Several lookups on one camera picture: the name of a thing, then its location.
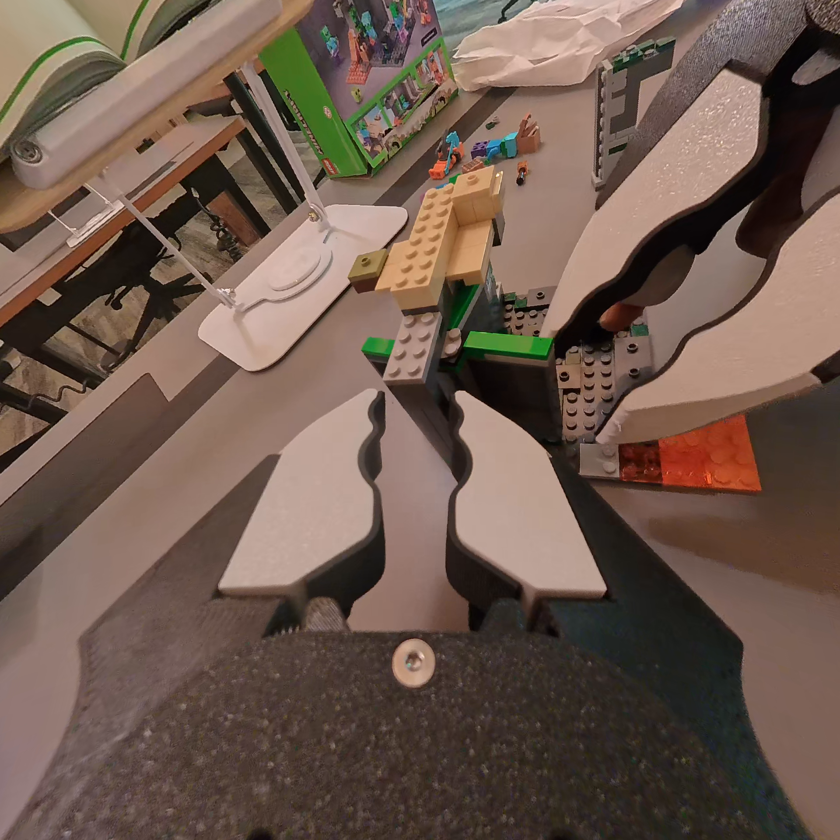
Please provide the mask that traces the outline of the instruction booklet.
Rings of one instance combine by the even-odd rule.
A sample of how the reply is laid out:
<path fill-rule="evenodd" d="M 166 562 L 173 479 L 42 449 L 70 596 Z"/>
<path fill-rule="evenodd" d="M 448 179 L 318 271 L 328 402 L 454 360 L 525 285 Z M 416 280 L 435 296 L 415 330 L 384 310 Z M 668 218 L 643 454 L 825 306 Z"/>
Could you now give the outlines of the instruction booklet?
<path fill-rule="evenodd" d="M 182 2 L 2 1 L 1 144 L 12 144 L 156 46 Z"/>

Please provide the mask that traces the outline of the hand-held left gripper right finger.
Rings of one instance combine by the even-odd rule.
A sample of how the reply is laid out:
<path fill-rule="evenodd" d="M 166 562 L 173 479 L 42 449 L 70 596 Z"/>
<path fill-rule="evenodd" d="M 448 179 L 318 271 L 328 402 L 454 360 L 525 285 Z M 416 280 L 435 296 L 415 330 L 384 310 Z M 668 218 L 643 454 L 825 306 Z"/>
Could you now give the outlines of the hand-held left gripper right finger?
<path fill-rule="evenodd" d="M 446 570 L 465 599 L 602 599 L 607 591 L 547 450 L 465 391 Z"/>

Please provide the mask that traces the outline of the toy brick set box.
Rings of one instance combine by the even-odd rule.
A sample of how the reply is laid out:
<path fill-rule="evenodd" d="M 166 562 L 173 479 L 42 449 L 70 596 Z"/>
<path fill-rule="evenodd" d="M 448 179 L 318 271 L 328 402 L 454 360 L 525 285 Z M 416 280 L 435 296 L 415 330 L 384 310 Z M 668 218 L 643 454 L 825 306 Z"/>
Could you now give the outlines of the toy brick set box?
<path fill-rule="evenodd" d="M 259 58 L 332 179 L 379 170 L 458 93 L 432 1 L 315 1 Z"/>

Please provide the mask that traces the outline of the black office chair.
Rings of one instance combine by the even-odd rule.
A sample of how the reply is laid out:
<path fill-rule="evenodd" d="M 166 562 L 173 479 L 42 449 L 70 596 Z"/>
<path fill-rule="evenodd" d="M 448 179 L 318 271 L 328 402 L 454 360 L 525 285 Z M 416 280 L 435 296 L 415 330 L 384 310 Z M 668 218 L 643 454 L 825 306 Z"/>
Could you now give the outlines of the black office chair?
<path fill-rule="evenodd" d="M 132 290 L 139 288 L 145 291 L 146 303 L 138 325 L 131 339 L 123 343 L 120 350 L 94 340 L 114 356 L 115 360 L 108 363 L 109 367 L 125 361 L 139 348 L 153 320 L 174 320 L 181 311 L 175 305 L 176 300 L 204 291 L 202 283 L 196 282 L 192 274 L 181 275 L 167 283 L 153 278 L 153 267 L 166 256 L 168 254 L 161 246 L 154 249 L 147 245 L 114 245 L 90 267 L 57 285 L 59 313 L 66 317 L 67 326 L 77 333 L 81 330 L 71 325 L 70 321 L 95 300 L 105 298 L 107 307 L 120 310 Z"/>

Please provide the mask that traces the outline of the person's right hand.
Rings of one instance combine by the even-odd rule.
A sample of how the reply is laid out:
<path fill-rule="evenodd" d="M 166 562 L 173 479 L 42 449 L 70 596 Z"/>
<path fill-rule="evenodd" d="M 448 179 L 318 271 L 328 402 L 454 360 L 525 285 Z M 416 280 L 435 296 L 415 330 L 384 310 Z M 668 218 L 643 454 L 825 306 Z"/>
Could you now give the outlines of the person's right hand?
<path fill-rule="evenodd" d="M 629 329 L 635 320 L 641 317 L 645 306 L 621 301 L 606 309 L 598 319 L 598 325 L 610 333 L 618 333 Z"/>

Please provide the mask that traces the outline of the brick building model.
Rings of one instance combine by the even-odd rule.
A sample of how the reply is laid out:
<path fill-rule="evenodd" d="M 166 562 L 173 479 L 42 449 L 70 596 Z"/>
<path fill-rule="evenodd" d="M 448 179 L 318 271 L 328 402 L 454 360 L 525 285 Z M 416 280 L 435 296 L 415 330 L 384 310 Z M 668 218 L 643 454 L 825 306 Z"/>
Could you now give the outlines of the brick building model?
<path fill-rule="evenodd" d="M 642 443 L 596 442 L 618 398 L 654 371 L 646 313 L 557 351 L 542 335 L 554 289 L 504 292 L 494 276 L 504 196 L 495 166 L 437 182 L 407 238 L 362 255 L 350 272 L 354 289 L 392 297 L 402 311 L 395 339 L 369 338 L 362 351 L 430 445 L 452 463 L 450 414 L 455 394 L 466 392 L 563 454 L 580 476 L 759 492 L 742 414 Z"/>

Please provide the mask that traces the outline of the crumpled white paper bag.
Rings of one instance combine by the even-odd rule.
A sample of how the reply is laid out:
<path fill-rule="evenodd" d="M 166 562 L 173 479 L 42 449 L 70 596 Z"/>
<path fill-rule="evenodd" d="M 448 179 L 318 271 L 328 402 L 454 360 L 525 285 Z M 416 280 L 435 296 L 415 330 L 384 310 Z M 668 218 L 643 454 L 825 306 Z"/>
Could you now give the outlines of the crumpled white paper bag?
<path fill-rule="evenodd" d="M 573 86 L 636 43 L 682 1 L 534 3 L 511 20 L 466 36 L 451 64 L 465 91 Z"/>

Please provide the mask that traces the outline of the brown top office desk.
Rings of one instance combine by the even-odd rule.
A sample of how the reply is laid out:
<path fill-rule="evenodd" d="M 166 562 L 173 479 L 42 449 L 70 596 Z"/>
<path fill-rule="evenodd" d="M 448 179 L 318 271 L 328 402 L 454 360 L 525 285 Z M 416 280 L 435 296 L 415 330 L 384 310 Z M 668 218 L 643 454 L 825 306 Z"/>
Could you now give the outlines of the brown top office desk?
<path fill-rule="evenodd" d="M 117 159 L 106 171 L 109 183 L 144 211 L 244 128 L 240 117 L 213 117 L 180 125 L 147 151 L 132 151 Z M 131 212 L 123 209 L 75 248 L 69 247 L 67 226 L 81 228 L 103 208 L 103 201 L 90 194 L 61 215 L 60 222 L 53 221 L 16 252 L 2 250 L 1 323 L 82 265 L 134 220 Z"/>

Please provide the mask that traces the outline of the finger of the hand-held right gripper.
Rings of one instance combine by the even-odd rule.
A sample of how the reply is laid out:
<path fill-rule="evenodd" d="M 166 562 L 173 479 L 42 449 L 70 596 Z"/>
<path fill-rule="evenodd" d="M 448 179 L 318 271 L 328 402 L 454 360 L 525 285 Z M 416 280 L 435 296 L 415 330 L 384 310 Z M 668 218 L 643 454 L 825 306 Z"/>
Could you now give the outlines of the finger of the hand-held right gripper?
<path fill-rule="evenodd" d="M 806 392 L 838 376 L 839 196 L 824 195 L 769 258 L 751 294 L 687 335 L 595 435 L 641 443 Z"/>
<path fill-rule="evenodd" d="M 759 152 L 762 89 L 721 70 L 609 199 L 574 247 L 541 335 L 572 340 L 618 302 L 673 295 L 700 252 L 700 214 Z"/>

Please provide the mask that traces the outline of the small white book stand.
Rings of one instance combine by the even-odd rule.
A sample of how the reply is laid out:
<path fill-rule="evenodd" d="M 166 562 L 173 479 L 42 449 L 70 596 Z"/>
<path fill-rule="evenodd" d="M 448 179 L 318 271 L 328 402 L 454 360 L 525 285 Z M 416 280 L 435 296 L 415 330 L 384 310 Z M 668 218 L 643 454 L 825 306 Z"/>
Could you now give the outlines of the small white book stand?
<path fill-rule="evenodd" d="M 125 208 L 123 201 L 112 201 L 105 195 L 102 195 L 94 186 L 85 183 L 84 187 L 88 189 L 89 193 L 92 193 L 100 199 L 104 207 L 92 215 L 81 226 L 73 227 L 64 222 L 52 209 L 48 211 L 52 219 L 57 221 L 58 224 L 60 224 L 69 233 L 69 236 L 66 239 L 66 246 L 69 249 L 75 249 L 80 244 L 88 240 L 89 237 L 97 233 L 97 231 L 99 231 L 106 223 L 118 216 Z"/>

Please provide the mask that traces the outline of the pile of small brick figures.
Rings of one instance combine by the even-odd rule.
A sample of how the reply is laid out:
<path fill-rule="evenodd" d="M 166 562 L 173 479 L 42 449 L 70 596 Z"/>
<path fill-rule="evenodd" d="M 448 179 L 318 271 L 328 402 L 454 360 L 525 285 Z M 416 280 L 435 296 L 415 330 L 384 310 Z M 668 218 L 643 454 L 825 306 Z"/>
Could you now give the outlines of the pile of small brick figures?
<path fill-rule="evenodd" d="M 528 114 L 519 123 L 518 130 L 506 134 L 498 140 L 476 142 L 466 157 L 463 144 L 456 131 L 451 130 L 443 136 L 436 149 L 436 162 L 429 169 L 428 176 L 436 182 L 452 181 L 451 172 L 457 166 L 460 172 L 467 174 L 500 160 L 516 159 L 525 154 L 534 154 L 541 144 L 539 125 Z"/>

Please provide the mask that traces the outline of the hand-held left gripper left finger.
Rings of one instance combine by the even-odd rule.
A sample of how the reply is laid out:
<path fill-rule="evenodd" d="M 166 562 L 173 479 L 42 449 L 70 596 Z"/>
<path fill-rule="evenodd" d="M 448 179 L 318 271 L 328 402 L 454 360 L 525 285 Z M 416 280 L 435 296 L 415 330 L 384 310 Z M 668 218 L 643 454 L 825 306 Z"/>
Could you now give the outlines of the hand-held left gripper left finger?
<path fill-rule="evenodd" d="M 360 599 L 385 568 L 385 395 L 367 389 L 283 448 L 223 573 L 223 595 Z"/>

